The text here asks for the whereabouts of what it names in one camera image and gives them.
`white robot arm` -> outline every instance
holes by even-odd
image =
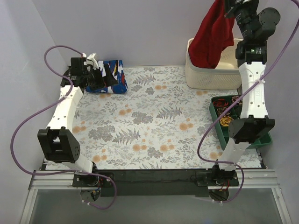
[[[88,173],[92,173],[96,167],[80,153],[80,144],[72,134],[72,123],[87,86],[91,89],[101,89],[118,84],[108,65],[104,65],[104,70],[105,75],[102,76],[96,54],[88,57],[83,54],[83,57],[71,58],[71,67],[64,75],[73,81],[72,91],[67,97],[65,96],[71,84],[63,79],[59,98],[65,99],[57,105],[46,129],[40,129],[37,135],[47,160],[62,163],[72,170]]]
[[[255,82],[259,84],[250,91],[242,103],[240,119],[233,120],[228,127],[229,141],[219,159],[236,164],[244,151],[265,135],[274,125],[268,117],[264,99],[264,74],[267,62],[267,40],[274,34],[280,14],[274,8],[256,13],[259,0],[225,0],[226,17],[235,17],[243,35],[236,49],[236,59],[242,79],[242,90],[247,91]],[[235,170],[235,165],[219,163],[219,169]]]

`white wall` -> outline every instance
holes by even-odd
[[[26,117],[54,102],[60,79],[43,63],[44,51],[54,44],[31,0],[0,0],[0,223],[19,223],[31,176],[21,172],[9,151],[12,133]],[[49,57],[57,71],[66,64],[56,50]],[[28,170],[38,169],[43,153],[37,131],[53,112],[26,124],[15,142],[16,155]]]
[[[298,20],[298,8],[289,0],[268,0],[276,8],[281,22],[268,41],[268,67],[284,47]],[[273,72],[266,78],[265,97],[269,116],[275,119],[271,131],[273,144],[262,149],[269,168],[274,168],[293,223],[299,223],[299,32]]]
[[[211,0],[33,0],[56,44],[128,65],[185,64]],[[267,0],[262,0],[263,7]],[[238,28],[234,28],[240,37]],[[67,63],[71,54],[61,50]]]

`red cloth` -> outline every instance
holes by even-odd
[[[216,68],[221,52],[226,47],[234,45],[232,28],[235,19],[227,19],[224,14],[224,0],[215,0],[188,49],[194,66]]]

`floral tablecloth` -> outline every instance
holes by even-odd
[[[211,168],[200,160],[197,146],[212,124],[212,97],[232,91],[189,88],[181,67],[124,68],[126,94],[85,93],[73,122],[81,153],[99,169]],[[213,130],[201,154],[217,159],[222,149]],[[255,149],[246,150],[239,164],[259,168]],[[46,169],[66,169],[48,162]]]

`blue patterned cloth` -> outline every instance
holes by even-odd
[[[91,90],[88,86],[86,87],[87,92],[93,93],[116,93],[122,94],[128,91],[128,85],[125,79],[125,74],[123,72],[123,62],[122,60],[113,60],[113,61],[98,61],[99,68],[102,73],[102,76],[105,76],[104,64],[108,64],[111,70],[113,77],[118,81],[118,85],[113,85],[109,87],[104,87],[97,90]]]

